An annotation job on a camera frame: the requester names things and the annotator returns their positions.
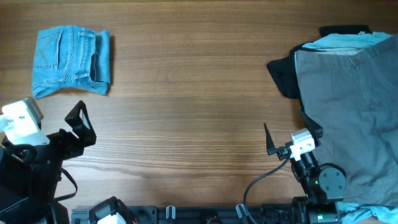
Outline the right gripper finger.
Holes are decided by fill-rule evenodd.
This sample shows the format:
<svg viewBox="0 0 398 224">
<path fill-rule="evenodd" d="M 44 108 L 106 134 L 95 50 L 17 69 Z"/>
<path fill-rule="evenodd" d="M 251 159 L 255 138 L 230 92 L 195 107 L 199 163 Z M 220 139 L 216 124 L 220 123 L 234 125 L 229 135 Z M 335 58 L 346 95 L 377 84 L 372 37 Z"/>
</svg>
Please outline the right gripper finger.
<svg viewBox="0 0 398 224">
<path fill-rule="evenodd" d="M 323 128 L 316 123 L 312 118 L 310 118 L 303 109 L 300 109 L 300 115 L 302 116 L 305 127 L 309 130 L 310 134 L 312 135 L 315 145 L 320 145 L 320 138 L 323 137 Z"/>
<path fill-rule="evenodd" d="M 270 131 L 269 131 L 266 123 L 264 123 L 264 129 L 266 132 L 266 150 L 267 150 L 268 155 L 271 156 L 271 155 L 277 153 L 277 148 L 274 145 L 274 142 L 272 140 Z"/>
</svg>

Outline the light blue denim jeans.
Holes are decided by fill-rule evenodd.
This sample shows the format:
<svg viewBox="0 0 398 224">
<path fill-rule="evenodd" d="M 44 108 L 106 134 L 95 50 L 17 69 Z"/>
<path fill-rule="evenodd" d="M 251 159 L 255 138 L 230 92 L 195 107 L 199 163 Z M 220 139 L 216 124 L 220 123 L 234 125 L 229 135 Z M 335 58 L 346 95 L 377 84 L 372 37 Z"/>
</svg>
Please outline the light blue denim jeans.
<svg viewBox="0 0 398 224">
<path fill-rule="evenodd" d="M 110 33 L 76 25 L 40 30 L 32 66 L 32 96 L 64 88 L 105 95 L 111 85 Z"/>
</svg>

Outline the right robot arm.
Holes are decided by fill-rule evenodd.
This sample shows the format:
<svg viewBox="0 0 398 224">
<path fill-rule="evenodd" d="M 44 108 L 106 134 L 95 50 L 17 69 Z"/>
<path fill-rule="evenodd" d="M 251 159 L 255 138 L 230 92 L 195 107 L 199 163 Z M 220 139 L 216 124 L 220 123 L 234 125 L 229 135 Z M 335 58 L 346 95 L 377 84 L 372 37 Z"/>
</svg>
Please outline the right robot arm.
<svg viewBox="0 0 398 224">
<path fill-rule="evenodd" d="M 323 128 L 304 111 L 300 112 L 305 128 L 290 135 L 290 141 L 275 146 L 268 127 L 266 149 L 268 155 L 290 163 L 304 196 L 294 197 L 291 203 L 262 206 L 262 223 L 340 223 L 336 203 L 344 199 L 346 172 L 333 163 L 319 164 L 313 151 L 320 146 Z"/>
</svg>

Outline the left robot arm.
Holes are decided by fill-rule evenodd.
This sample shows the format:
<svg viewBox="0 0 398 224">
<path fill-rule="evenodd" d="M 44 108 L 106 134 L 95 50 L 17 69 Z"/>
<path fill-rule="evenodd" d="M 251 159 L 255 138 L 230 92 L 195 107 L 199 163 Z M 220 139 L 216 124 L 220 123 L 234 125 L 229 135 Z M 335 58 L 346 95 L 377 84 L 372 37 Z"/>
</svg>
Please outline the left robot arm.
<svg viewBox="0 0 398 224">
<path fill-rule="evenodd" d="M 35 102 L 24 98 L 1 109 L 1 221 L 3 223 L 69 223 L 61 202 L 76 195 L 56 196 L 57 184 L 65 176 L 65 160 L 83 155 L 96 143 L 86 105 L 79 101 L 66 115 L 71 131 L 60 129 L 44 134 L 43 114 Z"/>
</svg>

